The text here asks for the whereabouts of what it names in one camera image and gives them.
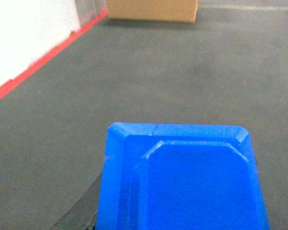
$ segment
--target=red floor tape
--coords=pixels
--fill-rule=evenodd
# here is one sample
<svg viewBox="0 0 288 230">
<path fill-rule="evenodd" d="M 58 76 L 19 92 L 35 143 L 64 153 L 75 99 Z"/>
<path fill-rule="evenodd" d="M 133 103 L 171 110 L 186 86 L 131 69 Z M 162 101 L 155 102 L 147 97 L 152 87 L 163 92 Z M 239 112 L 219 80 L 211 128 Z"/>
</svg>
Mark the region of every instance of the red floor tape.
<svg viewBox="0 0 288 230">
<path fill-rule="evenodd" d="M 87 25 L 82 27 L 79 31 L 73 33 L 69 38 L 60 43 L 59 45 L 53 47 L 49 50 L 44 56 L 38 59 L 35 63 L 28 67 L 24 72 L 19 74 L 16 78 L 7 81 L 2 86 L 0 86 L 0 99 L 11 92 L 14 88 L 20 85 L 25 79 L 30 77 L 35 71 L 45 65 L 48 61 L 50 61 L 53 57 L 55 57 L 59 52 L 65 49 L 69 44 L 75 41 L 78 37 L 83 35 L 86 31 L 88 31 L 92 26 L 94 26 L 97 22 L 103 19 L 108 14 L 107 11 L 100 14 L 98 17 L 93 19 Z"/>
</svg>

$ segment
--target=blue plastic bin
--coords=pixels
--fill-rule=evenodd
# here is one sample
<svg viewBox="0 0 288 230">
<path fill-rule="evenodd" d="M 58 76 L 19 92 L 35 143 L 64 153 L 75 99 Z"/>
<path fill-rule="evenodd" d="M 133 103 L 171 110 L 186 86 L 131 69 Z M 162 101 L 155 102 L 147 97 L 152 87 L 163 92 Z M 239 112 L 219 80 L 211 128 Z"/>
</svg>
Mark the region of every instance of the blue plastic bin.
<svg viewBox="0 0 288 230">
<path fill-rule="evenodd" d="M 244 128 L 109 128 L 96 230 L 268 229 Z"/>
</svg>

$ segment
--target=black object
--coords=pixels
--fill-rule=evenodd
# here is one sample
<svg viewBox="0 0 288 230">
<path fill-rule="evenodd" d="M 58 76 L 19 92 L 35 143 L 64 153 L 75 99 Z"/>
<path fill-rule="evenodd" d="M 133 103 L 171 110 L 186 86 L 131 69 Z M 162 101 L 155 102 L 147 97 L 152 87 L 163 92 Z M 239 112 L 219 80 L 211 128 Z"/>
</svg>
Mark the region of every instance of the black object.
<svg viewBox="0 0 288 230">
<path fill-rule="evenodd" d="M 92 230 L 96 223 L 101 174 L 79 201 L 50 230 Z"/>
</svg>

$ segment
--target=gray carpet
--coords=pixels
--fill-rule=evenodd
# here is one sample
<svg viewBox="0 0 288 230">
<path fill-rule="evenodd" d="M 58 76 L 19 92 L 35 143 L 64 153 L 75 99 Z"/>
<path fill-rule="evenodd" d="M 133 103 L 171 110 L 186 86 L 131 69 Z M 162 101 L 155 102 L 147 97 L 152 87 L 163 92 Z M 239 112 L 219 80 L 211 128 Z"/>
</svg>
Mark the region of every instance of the gray carpet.
<svg viewBox="0 0 288 230">
<path fill-rule="evenodd" d="M 93 27 L 0 101 L 0 230 L 58 228 L 116 121 L 244 126 L 271 229 L 288 229 L 288 11 Z"/>
</svg>

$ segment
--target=metal panel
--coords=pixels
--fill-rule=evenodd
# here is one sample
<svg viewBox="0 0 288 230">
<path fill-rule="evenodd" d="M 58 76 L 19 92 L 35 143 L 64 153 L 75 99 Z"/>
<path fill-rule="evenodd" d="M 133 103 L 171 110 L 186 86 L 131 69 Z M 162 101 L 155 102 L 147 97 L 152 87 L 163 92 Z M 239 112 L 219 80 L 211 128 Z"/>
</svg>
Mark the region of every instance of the metal panel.
<svg viewBox="0 0 288 230">
<path fill-rule="evenodd" d="M 106 0 L 93 0 L 96 7 L 97 15 L 100 15 L 107 10 Z"/>
<path fill-rule="evenodd" d="M 96 17 L 96 11 L 92 0 L 75 0 L 79 22 L 84 26 Z"/>
</svg>

